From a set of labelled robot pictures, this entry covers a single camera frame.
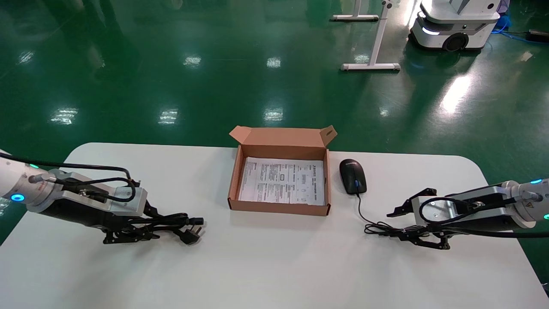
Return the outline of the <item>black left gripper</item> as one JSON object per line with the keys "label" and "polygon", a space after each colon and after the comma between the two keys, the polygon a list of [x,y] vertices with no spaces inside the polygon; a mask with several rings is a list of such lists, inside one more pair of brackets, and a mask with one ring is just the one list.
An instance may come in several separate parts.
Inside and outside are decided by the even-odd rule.
{"label": "black left gripper", "polygon": [[133,244],[157,240],[160,238],[159,235],[151,231],[135,230],[131,224],[133,219],[141,220],[142,215],[145,215],[147,220],[166,219],[149,201],[141,201],[144,202],[144,208],[137,215],[128,215],[127,212],[116,215],[110,211],[92,207],[89,199],[86,199],[85,203],[80,203],[69,198],[49,198],[43,202],[43,215],[100,229],[105,234],[104,244]]}

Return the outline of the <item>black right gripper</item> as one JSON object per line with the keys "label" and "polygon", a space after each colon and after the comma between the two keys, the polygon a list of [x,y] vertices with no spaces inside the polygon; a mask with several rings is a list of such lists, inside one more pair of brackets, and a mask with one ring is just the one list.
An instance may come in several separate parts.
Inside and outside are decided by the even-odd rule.
{"label": "black right gripper", "polygon": [[[387,214],[388,218],[404,216],[408,213],[414,213],[412,200],[420,196],[436,196],[435,188],[425,188],[406,199],[400,207],[395,207],[392,213]],[[469,230],[502,232],[518,230],[521,227],[511,217],[486,217],[472,219],[467,217],[459,221],[453,221],[443,225],[444,227],[461,227]],[[411,244],[422,248],[432,248],[435,250],[449,250],[449,238],[443,231],[432,231],[428,227],[406,227],[396,231],[389,231],[388,237],[396,237],[400,241],[408,241]]]}

